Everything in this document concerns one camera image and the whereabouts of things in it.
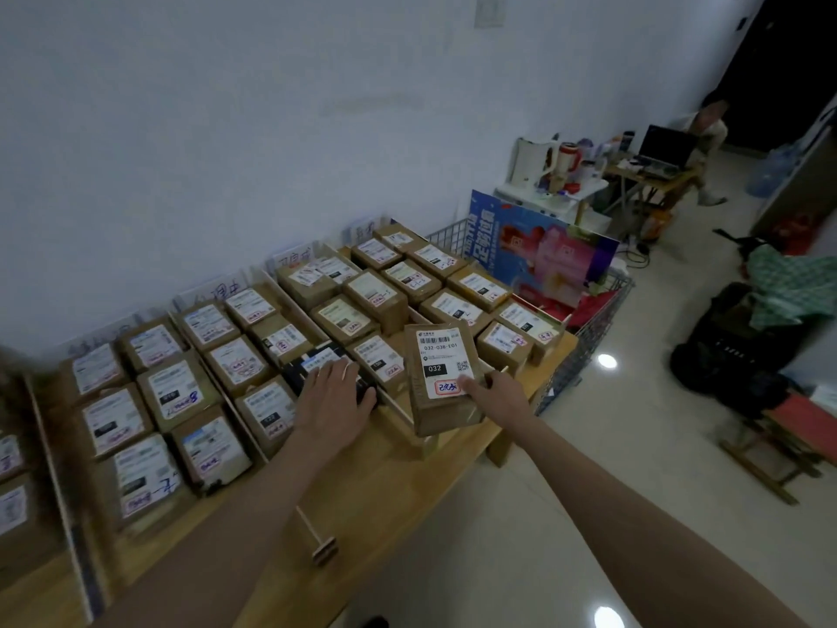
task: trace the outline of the laptop screen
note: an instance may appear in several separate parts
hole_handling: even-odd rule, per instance
[[[695,145],[697,137],[693,134],[649,125],[640,147],[640,156],[683,169]]]

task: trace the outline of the white sticker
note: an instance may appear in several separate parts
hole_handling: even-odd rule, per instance
[[[340,359],[348,359],[348,357],[338,357],[337,353],[326,348],[319,351],[314,357],[309,357],[302,362],[302,368],[309,374],[312,370],[322,368],[329,362],[339,362]]]
[[[17,444],[17,436],[9,434],[0,439],[0,475],[13,470],[24,464],[20,455],[20,446]]]
[[[323,275],[328,275],[335,284],[342,284],[351,277],[354,277],[360,271],[355,269],[350,264],[345,263],[340,258],[319,258],[310,264]]]
[[[73,361],[73,374],[79,394],[87,394],[116,379],[119,377],[119,364],[113,356],[113,348],[107,343],[79,357]]]
[[[192,329],[197,340],[201,342],[201,346],[235,330],[235,327],[213,304],[201,306],[184,316],[183,321]]]
[[[349,282],[349,288],[363,295],[375,308],[395,297],[395,291],[384,284],[375,273],[370,272]]]
[[[180,474],[160,434],[155,434],[114,457],[122,517],[162,500],[180,485]]]
[[[459,283],[467,286],[477,295],[485,297],[488,301],[497,301],[500,297],[508,293],[505,288],[491,282],[490,280],[486,280],[486,278],[479,273],[472,273],[471,275],[462,278]]]
[[[419,249],[416,251],[416,255],[433,264],[440,271],[444,271],[459,262],[454,256],[437,249],[433,244],[428,244],[423,249]]]
[[[0,535],[26,520],[26,487],[20,485],[0,496]]]
[[[238,316],[243,317],[248,324],[255,324],[276,310],[255,289],[245,289],[237,295],[227,297],[227,304],[235,308]]]
[[[209,354],[218,362],[233,385],[239,385],[255,377],[265,369],[265,364],[259,361],[253,349],[245,342],[244,337],[231,341],[225,346],[215,348]]]
[[[153,368],[163,359],[183,352],[177,342],[174,341],[172,333],[162,324],[149,328],[136,337],[131,337],[129,341],[131,342],[131,348],[134,349],[137,357],[142,361],[142,365],[147,368]]]
[[[303,286],[316,284],[321,277],[322,273],[315,269],[311,264],[300,266],[296,271],[290,274],[290,278],[294,282],[299,282]]]
[[[406,233],[402,233],[401,231],[393,233],[391,236],[384,236],[384,239],[395,248],[403,247],[405,244],[410,244],[415,240],[413,236],[408,236]]]
[[[287,432],[294,424],[296,399],[277,382],[245,397],[245,403],[269,439]]]
[[[226,462],[245,455],[238,437],[223,416],[202,425],[181,442],[192,466],[202,478]]]
[[[106,454],[131,436],[145,431],[140,411],[127,389],[96,401],[82,412],[96,455]]]
[[[518,346],[526,346],[527,341],[520,334],[514,332],[511,328],[497,324],[489,332],[488,337],[484,340],[485,343],[490,344],[494,348],[499,348],[506,354],[511,355],[514,349]]]
[[[148,383],[160,406],[162,418],[166,420],[173,419],[183,410],[204,400],[195,375],[185,361],[155,372],[148,378]]]
[[[389,262],[392,258],[398,257],[397,253],[375,238],[367,240],[363,244],[358,244],[357,249],[364,252],[379,264]]]
[[[395,266],[389,267],[386,273],[389,273],[393,278],[411,290],[418,290],[425,284],[430,284],[433,281],[427,275],[419,273],[404,262],[399,262]]]
[[[475,305],[466,302],[465,300],[461,300],[458,297],[454,297],[449,293],[442,293],[442,295],[434,301],[433,307],[450,315],[455,320],[467,321],[468,326],[474,326],[477,318],[482,314],[482,311]]]
[[[424,372],[424,386],[430,399],[447,399],[467,394],[459,387],[457,377],[474,378],[468,362],[466,345],[459,328],[416,331],[418,354]]]
[[[268,335],[262,340],[265,348],[274,357],[281,357],[286,352],[298,348],[306,342],[306,336],[296,329],[293,324],[288,324],[284,328],[279,328],[272,335]]]
[[[363,313],[340,299],[334,300],[325,308],[320,309],[320,315],[347,335],[354,335],[371,321]]]
[[[356,346],[355,352],[368,364],[381,381],[389,381],[404,371],[403,357],[378,335],[364,341],[360,346]]]
[[[527,335],[534,337],[542,344],[548,344],[558,336],[558,329],[544,321],[534,313],[529,312],[520,304],[510,304],[500,317],[510,321]]]

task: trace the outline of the hand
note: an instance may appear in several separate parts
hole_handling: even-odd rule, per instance
[[[369,421],[375,389],[366,390],[357,404],[358,369],[356,363],[340,359],[311,371],[296,402],[291,439],[304,446],[321,465],[354,441]]]
[[[489,419],[503,430],[510,430],[516,423],[531,416],[529,401],[518,381],[497,370],[486,376],[489,388],[483,388],[471,377],[459,377],[458,382]]]

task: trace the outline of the white kettle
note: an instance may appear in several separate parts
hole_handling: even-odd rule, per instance
[[[541,179],[558,165],[558,141],[533,143],[517,139],[517,158],[510,183],[518,188],[535,190]]]

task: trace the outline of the dark doorway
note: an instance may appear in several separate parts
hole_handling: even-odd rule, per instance
[[[826,0],[765,0],[721,87],[727,143],[769,151],[802,136],[837,92],[834,14]]]

